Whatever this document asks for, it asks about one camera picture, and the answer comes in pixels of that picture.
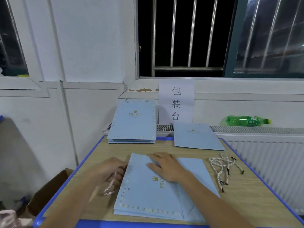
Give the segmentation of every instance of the radiator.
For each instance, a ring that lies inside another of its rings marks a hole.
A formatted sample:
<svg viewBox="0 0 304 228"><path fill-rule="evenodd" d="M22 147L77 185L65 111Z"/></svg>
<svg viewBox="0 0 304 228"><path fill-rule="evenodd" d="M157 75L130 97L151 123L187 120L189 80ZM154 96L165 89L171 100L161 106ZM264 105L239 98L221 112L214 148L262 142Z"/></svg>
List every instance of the radiator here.
<svg viewBox="0 0 304 228"><path fill-rule="evenodd" d="M298 214L304 215L304 129L211 126ZM104 129L108 134L110 124ZM173 136L172 125L156 125Z"/></svg>

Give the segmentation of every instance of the white paper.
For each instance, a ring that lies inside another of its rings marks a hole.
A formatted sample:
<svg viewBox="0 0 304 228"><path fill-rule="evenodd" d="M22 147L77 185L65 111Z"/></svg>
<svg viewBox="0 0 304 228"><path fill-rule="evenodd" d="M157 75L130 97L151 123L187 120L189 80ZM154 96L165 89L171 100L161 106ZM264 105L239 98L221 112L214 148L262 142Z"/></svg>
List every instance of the white paper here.
<svg viewBox="0 0 304 228"><path fill-rule="evenodd" d="M159 124L192 122L194 83L192 80L159 80Z"/></svg>

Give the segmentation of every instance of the person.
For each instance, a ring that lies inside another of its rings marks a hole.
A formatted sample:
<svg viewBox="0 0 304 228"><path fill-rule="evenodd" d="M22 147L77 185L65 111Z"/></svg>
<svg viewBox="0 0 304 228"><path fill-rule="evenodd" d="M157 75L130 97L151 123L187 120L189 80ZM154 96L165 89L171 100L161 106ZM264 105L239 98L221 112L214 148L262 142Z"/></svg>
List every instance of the person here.
<svg viewBox="0 0 304 228"><path fill-rule="evenodd" d="M254 227L234 208L201 184L190 171L185 170L174 155L159 152L149 156L158 162L160 167L153 163L148 163L147 166L166 181L178 183L211 228ZM74 228L95 187L113 179L114 185L120 186L127 164L116 157L111 157L89 169L56 210L48 215L40 228Z"/></svg>

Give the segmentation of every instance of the sprite bottle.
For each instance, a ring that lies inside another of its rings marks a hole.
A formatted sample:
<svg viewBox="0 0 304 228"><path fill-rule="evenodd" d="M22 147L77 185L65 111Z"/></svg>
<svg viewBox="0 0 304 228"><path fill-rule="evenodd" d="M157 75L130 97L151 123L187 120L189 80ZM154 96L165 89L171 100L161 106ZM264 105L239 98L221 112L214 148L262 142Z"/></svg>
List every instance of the sprite bottle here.
<svg viewBox="0 0 304 228"><path fill-rule="evenodd" d="M226 120L229 126L261 126L271 124L270 119L264 119L257 116L234 116L230 115Z"/></svg>

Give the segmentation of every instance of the hand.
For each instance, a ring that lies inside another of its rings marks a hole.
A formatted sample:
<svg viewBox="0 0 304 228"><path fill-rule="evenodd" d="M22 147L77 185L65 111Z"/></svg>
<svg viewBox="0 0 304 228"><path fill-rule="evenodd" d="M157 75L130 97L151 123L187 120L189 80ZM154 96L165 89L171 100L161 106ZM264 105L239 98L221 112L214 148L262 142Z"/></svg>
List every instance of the hand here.
<svg viewBox="0 0 304 228"><path fill-rule="evenodd" d="M189 171L183 168L176 157L168 154L167 152L150 154L149 157L158 162L161 167L153 163L148 163L147 166L166 181L178 183L181 179L186 178L189 174Z"/></svg>
<svg viewBox="0 0 304 228"><path fill-rule="evenodd" d="M127 164L128 162L121 161L117 157L110 157L90 169L89 175L98 181L97 184L105 181L110 182L114 179L113 184L120 186Z"/></svg>

